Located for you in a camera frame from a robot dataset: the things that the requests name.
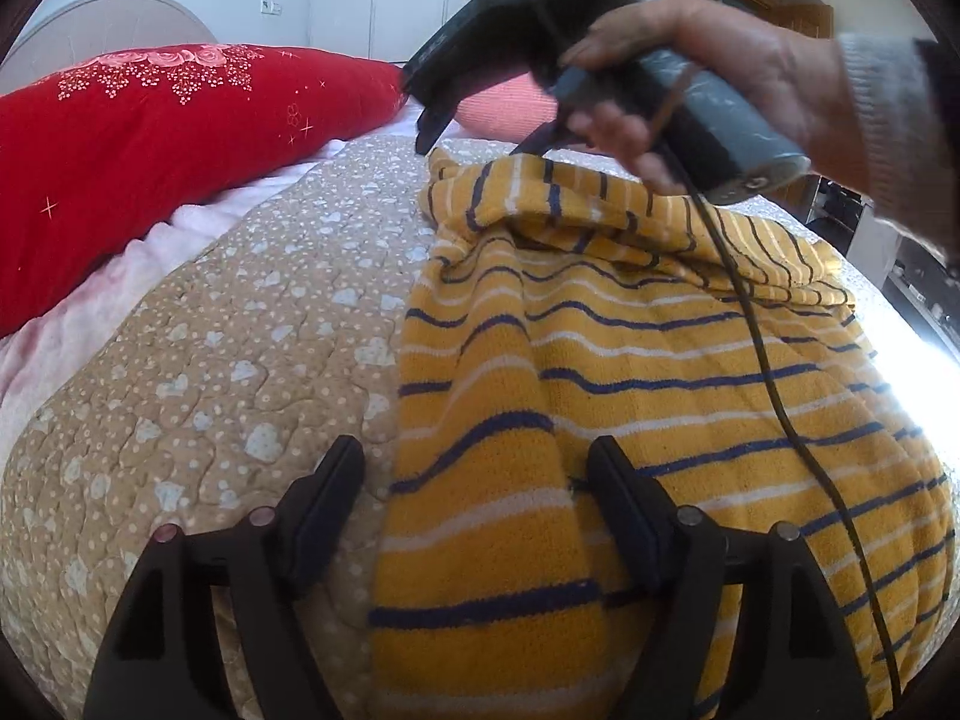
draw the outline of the black cable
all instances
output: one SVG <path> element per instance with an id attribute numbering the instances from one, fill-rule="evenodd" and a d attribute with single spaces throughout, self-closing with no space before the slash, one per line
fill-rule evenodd
<path id="1" fill-rule="evenodd" d="M 743 277 L 740 275 L 740 271 L 737 269 L 736 262 L 733 261 L 733 256 L 731 256 L 730 250 L 723 240 L 723 236 L 720 235 L 713 216 L 710 215 L 709 208 L 707 208 L 707 201 L 693 185 L 689 173 L 685 170 L 683 164 L 677 159 L 675 154 L 670 151 L 669 146 L 667 146 L 664 141 L 659 142 L 656 151 L 661 153 L 661 156 L 664 156 L 673 175 L 680 178 L 680 181 L 686 186 L 686 189 L 690 193 L 690 199 L 693 201 L 697 213 L 704 223 L 704 227 L 707 228 L 710 240 L 712 240 L 714 247 L 716 247 L 720 255 L 724 269 L 726 269 L 727 275 L 730 276 L 733 290 L 736 292 L 741 308 L 743 308 L 743 316 L 744 319 L 747 320 L 747 327 L 750 328 L 750 335 L 754 341 L 754 349 L 757 353 L 757 362 L 760 363 L 760 373 L 763 376 L 763 383 L 766 385 L 767 394 L 770 396 L 770 403 L 774 407 L 774 413 L 779 423 L 781 423 L 782 429 L 784 429 L 787 440 L 789 440 L 790 445 L 797 451 L 797 454 L 800 455 L 803 464 L 813 475 L 814 479 L 817 480 L 817 483 L 822 490 L 824 490 L 824 493 L 827 493 L 827 497 L 830 499 L 830 502 L 832 502 L 834 509 L 837 510 L 837 514 L 840 514 L 840 519 L 843 521 L 844 528 L 847 530 L 847 536 L 853 545 L 853 552 L 856 553 L 856 558 L 860 563 L 860 573 L 867 587 L 867 597 L 870 599 L 870 611 L 874 617 L 874 625 L 877 628 L 877 635 L 880 637 L 880 646 L 883 648 L 883 659 L 886 661 L 887 673 L 890 676 L 890 692 L 893 696 L 894 709 L 897 709 L 901 704 L 902 688 L 901 680 L 899 679 L 899 669 L 898 666 L 896 666 L 896 652 L 893 642 L 890 640 L 890 632 L 887 630 L 887 623 L 883 618 L 883 610 L 880 608 L 880 599 L 877 597 L 877 587 L 870 573 L 870 565 L 867 564 L 867 556 L 863 551 L 863 544 L 856 531 L 856 525 L 853 524 L 853 516 L 850 513 L 850 509 L 847 508 L 847 504 L 843 500 L 840 490 L 837 490 L 837 485 L 833 483 L 827 471 L 824 470 L 824 466 L 820 465 L 809 447 L 798 435 L 793 426 L 793 422 L 790 421 L 789 415 L 786 413 L 784 401 L 782 401 L 781 396 L 779 396 L 776 381 L 770 370 L 770 360 L 767 357 L 767 349 L 763 343 L 763 336 L 760 333 L 760 324 L 757 323 L 757 314 L 754 312 L 754 305 L 752 304 L 752 300 L 750 300 L 750 295 L 747 294 L 747 288 L 743 283 Z"/>

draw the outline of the hand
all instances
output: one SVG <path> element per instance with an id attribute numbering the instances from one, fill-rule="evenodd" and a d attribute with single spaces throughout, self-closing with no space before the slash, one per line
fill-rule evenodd
<path id="1" fill-rule="evenodd" d="M 562 60 L 586 70 L 616 65 L 656 46 L 714 71 L 781 134 L 808 153 L 816 172 L 867 191 L 867 160 L 837 42 L 808 38 L 710 0 L 652 0 L 603 15 Z M 570 117 L 589 138 L 658 194 L 683 194 L 649 151 L 647 122 L 615 103 Z"/>

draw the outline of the sleeve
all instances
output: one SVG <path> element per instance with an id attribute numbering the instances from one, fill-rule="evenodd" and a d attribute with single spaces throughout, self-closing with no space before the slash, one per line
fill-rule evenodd
<path id="1" fill-rule="evenodd" d="M 960 264 L 960 76 L 937 44 L 841 35 L 877 215 Z"/>

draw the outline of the yellow striped cloth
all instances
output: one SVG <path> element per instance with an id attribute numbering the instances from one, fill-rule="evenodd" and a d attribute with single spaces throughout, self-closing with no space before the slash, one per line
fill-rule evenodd
<path id="1" fill-rule="evenodd" d="M 533 156 L 434 151 L 438 241 L 400 351 L 400 449 L 370 622 L 382 717 L 603 718 L 655 614 L 582 491 L 590 442 L 720 524 L 802 527 L 875 714 L 889 683 L 853 548 L 789 447 L 747 324 L 686 197 Z M 872 365 L 827 245 L 713 210 L 779 391 L 851 510 L 904 678 L 949 586 L 939 461 Z M 725 594 L 696 716 L 736 631 Z"/>

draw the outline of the gray knit cuff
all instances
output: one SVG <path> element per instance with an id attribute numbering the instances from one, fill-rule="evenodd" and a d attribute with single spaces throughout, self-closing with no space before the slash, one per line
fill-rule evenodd
<path id="1" fill-rule="evenodd" d="M 926 68 L 911 40 L 841 35 L 877 215 L 949 259 L 960 255 L 956 175 Z"/>

